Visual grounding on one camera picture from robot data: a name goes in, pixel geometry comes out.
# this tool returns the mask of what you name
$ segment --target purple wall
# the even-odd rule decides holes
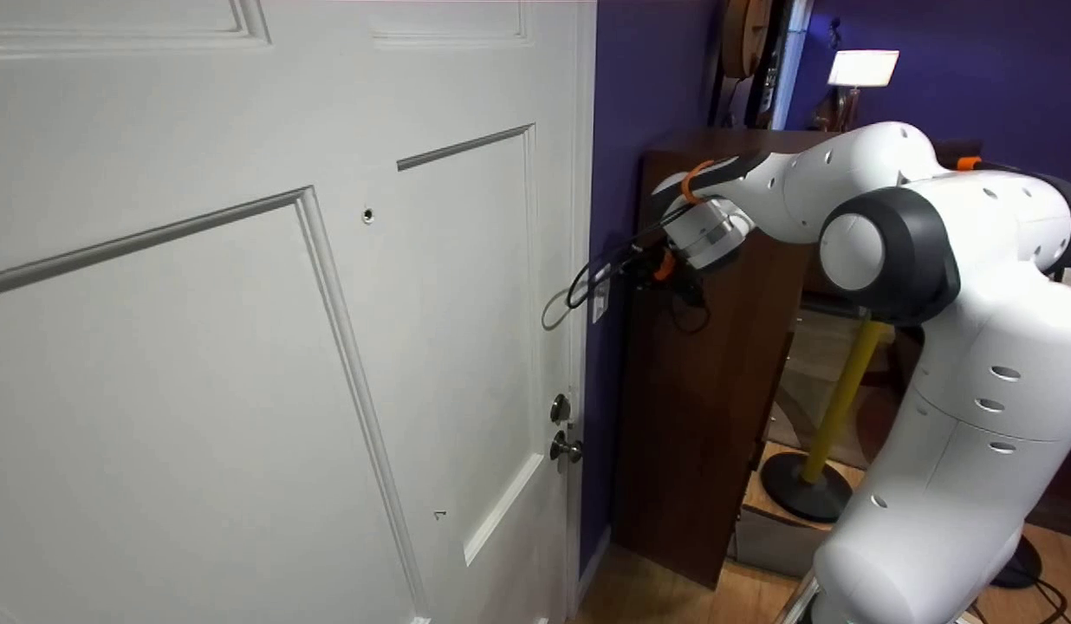
[[[629,240],[641,150],[657,135],[708,124],[717,7],[720,0],[599,0],[593,257]],[[588,331],[581,569],[614,512],[621,340],[618,297]]]
[[[895,83],[864,89],[864,121],[980,139],[995,164],[1071,180],[1071,0],[818,0],[790,128],[824,93],[831,22],[843,44],[900,47]]]

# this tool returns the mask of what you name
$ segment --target lamp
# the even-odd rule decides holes
[[[855,121],[861,89],[886,88],[895,61],[900,60],[898,47],[840,47],[831,73],[827,73],[827,131],[844,131]]]

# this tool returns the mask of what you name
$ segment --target wooden furniture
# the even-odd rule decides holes
[[[699,161],[795,151],[822,135],[694,131],[645,151],[649,191]],[[705,586],[717,584],[784,372],[813,246],[752,237],[705,273],[712,324],[685,335],[665,290],[629,295],[614,541]]]

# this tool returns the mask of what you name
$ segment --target wooden floor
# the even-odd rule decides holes
[[[854,487],[861,481],[855,467],[840,466],[840,472]],[[745,506],[795,519],[770,504],[757,477],[745,489]],[[1027,526],[1027,536],[1043,554],[1043,578],[1069,596],[1071,619],[1071,536],[1048,526]],[[800,578],[729,561],[717,586],[705,591],[623,547],[609,547],[575,624],[774,624],[797,584]],[[1040,624],[1052,615],[1036,591],[984,591],[978,607],[988,624]]]

